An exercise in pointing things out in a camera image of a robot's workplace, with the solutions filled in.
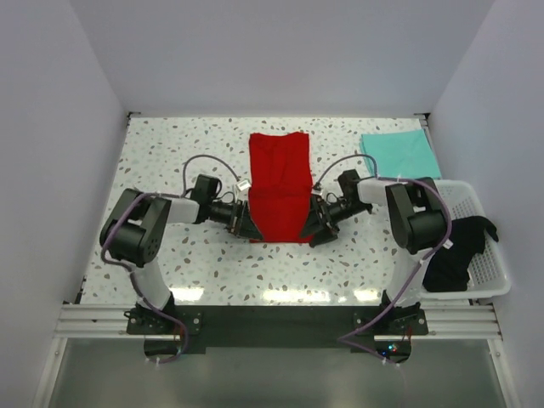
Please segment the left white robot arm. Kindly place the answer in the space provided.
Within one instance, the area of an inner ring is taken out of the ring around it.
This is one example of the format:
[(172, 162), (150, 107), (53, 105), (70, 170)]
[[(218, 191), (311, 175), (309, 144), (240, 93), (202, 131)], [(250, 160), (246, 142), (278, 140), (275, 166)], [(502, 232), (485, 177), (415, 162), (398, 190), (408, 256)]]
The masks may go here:
[(207, 175), (197, 177), (188, 196), (144, 193), (135, 189), (122, 192), (99, 234), (100, 256), (104, 263), (128, 273), (137, 295), (135, 324), (157, 333), (174, 329), (184, 333), (177, 316), (173, 293), (163, 280), (156, 260), (169, 224), (222, 224), (232, 235), (261, 241), (264, 236), (249, 214), (249, 206), (238, 199), (219, 200), (221, 181)]

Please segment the red t shirt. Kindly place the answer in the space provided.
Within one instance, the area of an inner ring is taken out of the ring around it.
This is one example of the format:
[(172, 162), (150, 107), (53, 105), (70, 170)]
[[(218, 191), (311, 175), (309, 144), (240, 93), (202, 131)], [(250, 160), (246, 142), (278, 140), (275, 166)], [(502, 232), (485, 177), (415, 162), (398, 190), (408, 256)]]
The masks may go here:
[(309, 136), (253, 133), (249, 138), (252, 221), (269, 243), (308, 243), (302, 230), (310, 209), (313, 179)]

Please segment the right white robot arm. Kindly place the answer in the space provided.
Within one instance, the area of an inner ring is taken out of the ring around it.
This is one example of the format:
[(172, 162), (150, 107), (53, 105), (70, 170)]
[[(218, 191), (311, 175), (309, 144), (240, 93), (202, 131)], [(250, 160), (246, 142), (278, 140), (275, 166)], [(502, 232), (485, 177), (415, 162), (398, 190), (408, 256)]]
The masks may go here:
[(333, 203), (325, 198), (320, 184), (314, 186), (309, 215), (300, 233), (317, 247), (337, 239), (338, 224), (373, 204), (388, 210), (390, 232), (404, 252), (397, 260), (394, 275), (382, 293), (379, 314), (358, 326), (362, 332), (376, 325), (396, 334), (409, 323), (404, 308), (422, 300), (423, 280), (432, 256), (447, 242), (452, 229), (449, 210), (431, 178), (362, 179), (356, 170), (347, 170), (337, 179), (342, 195)]

